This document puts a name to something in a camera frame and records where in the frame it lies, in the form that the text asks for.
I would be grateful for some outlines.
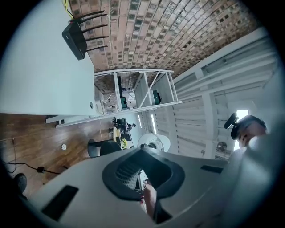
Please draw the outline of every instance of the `wooden floor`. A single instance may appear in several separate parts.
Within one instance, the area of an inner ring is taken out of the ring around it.
[[[27,163],[37,168],[43,166],[45,169],[62,172],[63,166],[70,167],[80,161],[88,159],[87,143],[93,138],[101,141],[110,139],[108,128],[112,127],[111,119],[99,120],[55,128],[55,123],[45,124],[45,116],[0,114],[0,151],[5,162],[15,162],[14,148],[16,150],[16,161]],[[67,145],[64,151],[62,144]],[[10,171],[14,165],[6,165]],[[24,195],[29,198],[43,184],[49,182],[56,174],[37,173],[26,165],[17,165],[16,171],[11,174],[24,173],[28,179],[28,185]]]

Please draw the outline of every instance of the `brick ceiling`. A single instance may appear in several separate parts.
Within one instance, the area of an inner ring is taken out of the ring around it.
[[[159,68],[174,71],[173,78],[225,45],[260,26],[255,16],[236,0],[70,0],[75,17],[104,10],[107,16],[82,24],[94,71],[122,68]],[[127,87],[138,74],[127,74]],[[114,92],[111,76],[95,78],[104,93]]]

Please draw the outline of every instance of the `hand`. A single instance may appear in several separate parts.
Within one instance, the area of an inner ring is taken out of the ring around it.
[[[147,214],[153,219],[156,203],[156,190],[150,184],[146,184],[142,194],[144,201],[146,202]]]

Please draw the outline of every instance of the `window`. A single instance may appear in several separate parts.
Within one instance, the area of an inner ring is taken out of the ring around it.
[[[139,115],[138,115],[138,121],[139,121],[139,125],[140,125],[140,126],[141,126],[141,128],[142,128],[141,118],[139,117]]]
[[[151,120],[152,120],[152,125],[153,125],[153,131],[156,133],[156,128],[155,128],[155,119],[153,118],[153,114],[151,114]]]
[[[240,119],[242,119],[243,117],[245,117],[245,116],[248,115],[248,110],[247,110],[247,109],[238,110],[238,111],[236,111],[236,115],[237,115],[237,117],[238,117],[239,120],[240,120]],[[237,149],[239,149],[239,148],[240,148],[239,142],[236,140],[236,141],[235,141],[235,146],[234,146],[233,150],[235,151],[235,150],[237,150]]]

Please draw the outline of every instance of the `cap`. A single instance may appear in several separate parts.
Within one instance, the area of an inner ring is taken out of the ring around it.
[[[261,124],[266,129],[266,125],[261,119],[255,116],[252,116],[252,115],[247,115],[243,117],[242,119],[240,119],[238,123],[233,125],[232,132],[231,132],[232,139],[233,140],[237,139],[237,136],[238,136],[237,133],[241,126],[247,127],[252,121],[257,121],[259,124]]]

